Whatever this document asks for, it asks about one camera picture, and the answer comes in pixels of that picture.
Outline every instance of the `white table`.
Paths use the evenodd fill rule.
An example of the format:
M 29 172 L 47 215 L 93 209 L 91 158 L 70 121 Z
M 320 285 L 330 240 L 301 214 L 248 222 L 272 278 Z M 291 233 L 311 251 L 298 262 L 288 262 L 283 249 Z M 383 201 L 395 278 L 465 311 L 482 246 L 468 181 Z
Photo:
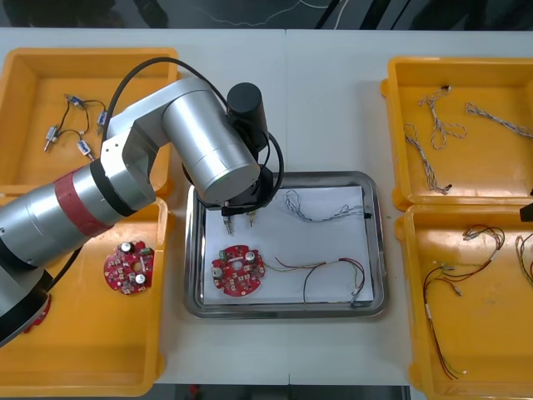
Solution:
M 160 383 L 407 385 L 411 360 L 400 213 L 391 203 L 391 146 L 379 93 L 395 55 L 533 57 L 531 32 L 0 30 L 16 47 L 175 47 L 223 93 L 258 85 L 287 171 L 359 170 L 378 186 L 390 302 L 379 317 L 201 321 L 182 306 L 183 232 L 171 237 Z M 326 157 L 334 153 L 335 157 Z M 176 157 L 172 160 L 179 167 Z M 169 200 L 184 220 L 185 188 Z

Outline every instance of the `black wire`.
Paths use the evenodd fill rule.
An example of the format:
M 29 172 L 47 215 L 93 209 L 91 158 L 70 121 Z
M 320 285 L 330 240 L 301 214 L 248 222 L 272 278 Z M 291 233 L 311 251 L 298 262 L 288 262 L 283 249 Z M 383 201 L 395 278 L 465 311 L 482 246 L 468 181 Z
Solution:
M 215 85 L 213 85 L 211 82 L 209 82 L 207 80 L 207 78 L 205 78 L 203 75 L 201 75 L 196 69 L 194 69 L 190 65 L 186 64 L 185 62 L 180 61 L 180 60 L 178 60 L 176 58 L 172 58 L 172 57 L 155 57 L 155 58 L 151 58 L 149 60 L 146 60 L 145 62 L 141 62 L 139 65 L 134 67 L 133 70 L 131 70 L 126 75 L 126 77 L 124 77 L 124 79 L 120 82 L 120 84 L 117 87 L 117 90 L 115 90 L 115 93 L 113 94 L 111 102 L 109 103 L 109 109 L 107 110 L 106 122 L 103 124 L 103 128 L 102 128 L 102 144 L 107 140 L 107 129 L 109 128 L 109 122 L 111 121 L 112 115 L 113 115 L 113 113 L 115 111 L 115 107 L 117 106 L 118 98 L 122 94 L 122 92 L 123 92 L 124 88 L 126 87 L 126 85 L 140 71 L 142 71 L 144 68 L 149 67 L 149 66 L 151 66 L 153 64 L 164 63 L 164 62 L 165 63 L 177 64 L 178 66 L 185 68 L 190 73 L 192 73 L 192 74 L 196 75 L 197 77 L 199 77 L 202 81 L 205 81 L 209 85 L 209 87 L 212 89 L 212 91 L 218 96 L 218 98 L 220 98 L 220 101 L 222 102 L 222 104 L 224 104 L 224 107 L 227 109 L 227 101 L 226 101 L 226 99 L 218 91 L 218 89 L 215 87 Z
M 407 0 L 406 3 L 404 4 L 403 8 L 401 9 L 400 13 L 398 14 L 398 17 L 396 17 L 396 20 L 394 21 L 394 23 L 392 24 L 391 26 L 391 30 L 394 29 L 394 27 L 396 26 L 396 24 L 398 23 L 398 21 L 400 21 L 400 18 L 401 16 L 403 15 L 403 13 L 405 12 L 407 6 L 409 5 L 409 3 L 411 2 L 411 0 Z
M 316 270 L 318 267 L 321 267 L 322 265 L 326 265 L 326 264 L 318 264 L 316 267 L 311 268 L 311 271 L 309 271 L 309 273 L 308 273 L 307 276 L 306 276 L 306 280 L 303 281 L 303 303 L 304 303 L 304 304 L 307 304 L 307 302 L 306 302 L 306 287 L 307 287 L 307 279 L 309 279 L 309 277 L 311 276 L 311 274 L 314 273 L 315 270 Z
M 52 290 L 52 288 L 54 286 L 56 286 L 56 284 L 61 280 L 61 278 L 63 278 L 63 275 L 65 275 L 65 273 L 67 273 L 67 271 L 70 269 L 70 267 L 74 264 L 74 262 L 76 261 L 76 258 L 77 256 L 79 255 L 79 253 L 82 251 L 82 248 L 83 246 L 81 246 L 79 249 L 77 250 L 74 250 L 74 252 L 72 253 L 72 255 L 70 256 L 70 258 L 68 259 L 67 262 L 65 262 L 65 265 L 63 266 L 63 268 L 61 269 L 61 271 L 59 271 L 59 273 L 56 275 L 56 277 L 52 280 L 52 282 L 50 283 L 50 285 L 48 286 L 48 291 Z
M 238 215 L 238 214 L 244 214 L 244 213 L 251 213 L 252 211 L 256 211 L 259 208 L 263 208 L 268 205 L 276 196 L 277 191 L 279 190 L 281 186 L 281 182 L 283 181 L 283 176 L 285 175 L 285 162 L 283 161 L 283 153 L 281 152 L 281 148 L 279 143 L 277 142 L 276 138 L 269 133 L 270 140 L 272 141 L 272 144 L 274 145 L 274 148 L 276 149 L 277 158 L 279 161 L 279 172 L 277 174 L 277 181 L 276 185 L 274 185 L 274 188 L 272 189 L 272 192 L 270 195 L 265 198 L 262 202 L 255 204 L 250 207 L 222 207 L 222 216 L 223 217 L 230 217 L 232 215 Z
M 65 113 L 63 114 L 63 118 L 61 118 L 61 123 L 59 124 L 59 127 L 57 130 L 61 132 L 61 129 L 63 128 L 63 124 L 65 123 L 65 118 L 67 118 L 67 114 L 70 111 L 70 102 L 67 100 L 67 109 L 65 110 Z
M 83 109 L 85 110 L 85 117 L 87 119 L 87 129 L 85 130 L 85 133 L 88 133 L 89 129 L 91 128 L 91 123 L 89 122 L 89 111 L 87 110 L 87 107 L 84 107 Z
M 82 140 L 82 135 L 80 134 L 80 132 L 74 130 L 74 129 L 65 129 L 64 131 L 61 131 L 57 136 L 60 137 L 61 135 L 63 135 L 64 133 L 67 133 L 67 132 L 74 132 L 77 134 L 77 136 L 80 138 L 80 140 Z
M 268 140 L 268 136 L 266 133 L 264 133 L 263 131 L 261 131 L 261 133 L 265 136 L 265 139 L 266 139 L 266 158 L 265 158 L 265 162 L 263 163 L 263 165 L 261 166 L 261 170 L 267 166 L 267 163 L 268 163 L 268 160 L 270 160 L 270 140 Z
M 103 111 L 106 111 L 107 110 L 107 107 L 106 105 L 104 104 L 104 102 L 100 101 L 100 100 L 83 100 L 83 103 L 86 104 L 86 103 L 100 103 L 100 105 L 103 107 Z

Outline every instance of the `orange plastic tray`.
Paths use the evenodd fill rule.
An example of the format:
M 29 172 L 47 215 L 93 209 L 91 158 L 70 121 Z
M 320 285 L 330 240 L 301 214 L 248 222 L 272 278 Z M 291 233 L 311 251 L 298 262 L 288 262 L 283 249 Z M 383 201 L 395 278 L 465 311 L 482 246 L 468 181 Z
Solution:
M 521 222 L 519 209 L 519 206 L 415 205 L 396 222 L 411 302 L 411 382 L 430 400 L 533 395 L 533 287 L 521 271 L 515 250 L 516 237 L 533 232 L 533 223 Z M 462 233 L 477 223 L 505 231 L 506 241 L 495 261 L 456 284 L 463 292 L 462 297 L 445 284 L 432 285 L 428 295 L 445 358 L 457 370 L 467 371 L 451 381 L 442 372 L 437 358 L 422 286 L 426 274 L 435 267 L 434 261 L 483 263 L 488 259 L 495 249 L 491 237 L 462 240 Z M 526 243 L 528 267 L 533 261 L 532 250 L 533 240 Z
M 4 62 L 0 80 L 0 193 L 27 193 L 89 163 L 77 149 L 77 135 L 65 133 L 43 152 L 48 129 L 61 122 L 65 93 L 98 99 L 107 106 L 122 78 L 154 57 L 177 57 L 171 48 L 19 48 Z M 143 70 L 121 95 L 115 113 L 179 78 L 176 66 L 161 63 Z M 91 128 L 84 139 L 99 156 L 102 136 L 97 118 L 102 107 L 91 105 Z M 64 128 L 85 129 L 85 112 L 74 107 Z M 152 169 L 158 195 L 170 192 L 171 149 L 165 146 Z
M 433 117 L 418 102 L 444 85 L 451 92 L 436 102 L 445 123 L 468 129 L 465 139 L 447 137 L 444 149 L 431 146 Z M 474 103 L 515 125 L 533 127 L 532 58 L 395 57 L 381 93 L 386 97 L 396 188 L 395 205 L 527 204 L 533 188 L 533 139 L 466 112 Z M 419 143 L 447 195 L 428 189 L 418 151 L 406 143 L 404 124 L 416 125 Z
M 44 322 L 0 348 L 0 397 L 140 396 L 152 387 L 163 370 L 162 281 L 171 222 L 158 198 L 87 242 L 51 291 Z M 155 251 L 153 282 L 142 294 L 124 296 L 106 284 L 103 265 L 116 245 L 133 240 Z M 55 275 L 68 257 L 48 271 Z

